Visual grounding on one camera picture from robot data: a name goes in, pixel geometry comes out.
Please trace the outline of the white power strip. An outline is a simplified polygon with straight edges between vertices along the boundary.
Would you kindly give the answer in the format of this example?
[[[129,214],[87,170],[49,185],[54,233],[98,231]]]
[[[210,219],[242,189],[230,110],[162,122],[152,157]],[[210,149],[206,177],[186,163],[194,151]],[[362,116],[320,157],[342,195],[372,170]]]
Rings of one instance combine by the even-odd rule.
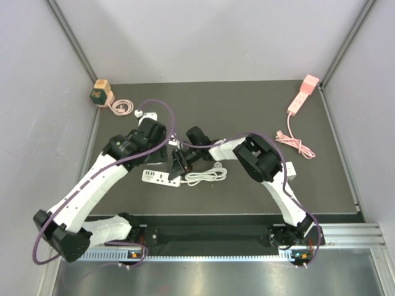
[[[169,179],[169,173],[155,171],[155,170],[143,170],[141,180],[144,183],[163,185],[168,187],[180,187],[181,177],[178,176],[175,179]]]

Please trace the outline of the green wooden hexagon socket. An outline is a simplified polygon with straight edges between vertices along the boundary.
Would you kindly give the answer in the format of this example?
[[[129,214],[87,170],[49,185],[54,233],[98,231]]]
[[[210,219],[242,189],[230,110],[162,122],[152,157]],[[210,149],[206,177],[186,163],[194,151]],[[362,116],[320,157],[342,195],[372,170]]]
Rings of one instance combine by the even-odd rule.
[[[98,79],[95,82],[89,98],[98,107],[107,107],[115,99],[110,83],[104,79]]]

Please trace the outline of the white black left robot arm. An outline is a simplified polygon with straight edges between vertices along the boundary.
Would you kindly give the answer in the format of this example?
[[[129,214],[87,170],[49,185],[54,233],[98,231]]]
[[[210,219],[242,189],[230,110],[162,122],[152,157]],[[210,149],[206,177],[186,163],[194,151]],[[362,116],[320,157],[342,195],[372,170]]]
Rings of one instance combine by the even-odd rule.
[[[97,245],[112,241],[136,243],[140,230],[133,226],[130,215],[90,222],[86,218],[114,184],[143,164],[155,147],[164,146],[166,132],[163,124],[144,118],[128,135],[112,137],[67,196],[49,210],[36,212],[33,221],[40,238],[69,263]]]

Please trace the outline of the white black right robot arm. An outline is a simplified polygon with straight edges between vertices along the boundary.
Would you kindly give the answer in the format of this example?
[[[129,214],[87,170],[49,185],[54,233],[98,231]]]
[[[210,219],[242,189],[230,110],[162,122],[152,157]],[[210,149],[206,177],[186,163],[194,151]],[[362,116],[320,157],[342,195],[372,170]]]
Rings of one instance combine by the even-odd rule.
[[[236,160],[249,177],[263,185],[270,193],[281,211],[282,227],[272,227],[272,244],[281,249],[311,242],[322,245],[323,231],[314,215],[296,198],[288,183],[288,167],[281,152],[264,136],[249,133],[236,139],[218,139],[211,141],[197,126],[186,133],[189,143],[181,142],[186,149],[172,152],[172,167],[169,180],[179,177],[189,180],[193,163],[202,159],[221,162]],[[316,230],[315,241],[309,240],[312,230]]]

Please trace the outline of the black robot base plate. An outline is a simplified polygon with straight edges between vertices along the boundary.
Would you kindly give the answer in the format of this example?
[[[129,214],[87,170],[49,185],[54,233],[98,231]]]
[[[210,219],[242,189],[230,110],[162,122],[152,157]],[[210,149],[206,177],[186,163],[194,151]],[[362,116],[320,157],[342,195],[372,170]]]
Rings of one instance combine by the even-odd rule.
[[[273,255],[279,247],[325,245],[317,228],[294,242],[280,215],[135,215],[132,222],[126,241],[152,256]]]

